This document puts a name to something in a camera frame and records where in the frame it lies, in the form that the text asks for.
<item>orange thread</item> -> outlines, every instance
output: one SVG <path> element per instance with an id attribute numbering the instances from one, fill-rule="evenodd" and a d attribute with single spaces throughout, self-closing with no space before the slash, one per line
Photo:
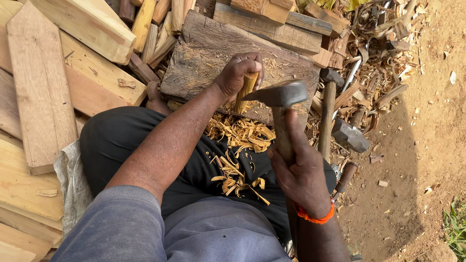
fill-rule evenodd
<path id="1" fill-rule="evenodd" d="M 295 208 L 295 211 L 299 217 L 302 217 L 305 220 L 312 222 L 312 223 L 316 223 L 316 224 L 327 223 L 327 221 L 329 221 L 330 218 L 332 218 L 333 214 L 335 213 L 335 205 L 334 205 L 333 199 L 332 199 L 332 204 L 330 205 L 329 213 L 321 219 L 315 219 L 315 218 L 309 217 L 308 213 L 306 213 L 306 210 L 304 210 L 304 208 L 298 203 L 295 203 L 293 207 Z"/>

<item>forearm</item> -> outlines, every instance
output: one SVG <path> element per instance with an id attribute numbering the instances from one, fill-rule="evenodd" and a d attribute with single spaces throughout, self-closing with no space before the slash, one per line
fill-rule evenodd
<path id="1" fill-rule="evenodd" d="M 350 261 L 350 254 L 335 216 L 324 224 L 312 223 L 300 217 L 298 220 L 297 242 L 297 253 L 300 262 Z"/>
<path id="2" fill-rule="evenodd" d="M 202 90 L 150 132 L 107 187 L 140 186 L 161 203 L 164 190 L 186 165 L 212 114 L 225 101 L 214 84 Z"/>

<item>black pants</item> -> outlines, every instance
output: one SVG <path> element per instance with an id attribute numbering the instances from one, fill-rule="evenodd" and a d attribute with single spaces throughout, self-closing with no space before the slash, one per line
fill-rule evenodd
<path id="1" fill-rule="evenodd" d="M 94 195 L 98 195 L 121 164 L 133 153 L 154 127 L 165 119 L 165 115 L 144 107 L 119 107 L 93 116 L 81 132 L 81 156 L 84 172 Z M 265 189 L 254 188 L 257 193 L 270 202 L 267 206 L 250 190 L 242 190 L 241 198 L 234 193 L 226 196 L 234 201 L 247 203 L 259 209 L 274 227 L 280 242 L 291 239 L 285 195 L 277 184 L 275 173 L 265 152 L 254 153 L 243 150 L 240 157 L 234 157 L 237 148 L 228 150 L 232 161 L 238 161 L 239 171 L 246 172 L 246 183 L 251 184 L 258 177 L 264 178 Z M 165 219 L 176 210 L 200 199 L 221 195 L 218 181 L 214 176 L 222 176 L 219 167 L 210 163 L 212 157 L 226 157 L 226 139 L 216 142 L 202 135 L 188 163 L 175 181 L 164 192 L 162 217 Z M 336 186 L 336 176 L 324 160 L 325 176 L 329 193 Z"/>

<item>bare foot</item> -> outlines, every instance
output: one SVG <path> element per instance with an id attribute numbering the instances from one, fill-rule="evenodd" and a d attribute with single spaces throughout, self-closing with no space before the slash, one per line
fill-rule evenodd
<path id="1" fill-rule="evenodd" d="M 157 90 L 157 82 L 152 81 L 147 84 L 147 96 L 149 97 L 149 101 L 147 101 L 146 108 L 152 109 L 166 116 L 173 113 Z"/>

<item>gray sleeve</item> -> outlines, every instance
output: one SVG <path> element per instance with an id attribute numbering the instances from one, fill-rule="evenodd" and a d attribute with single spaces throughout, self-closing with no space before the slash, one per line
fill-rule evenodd
<path id="1" fill-rule="evenodd" d="M 166 261 L 160 205 L 137 186 L 102 191 L 50 260 Z"/>

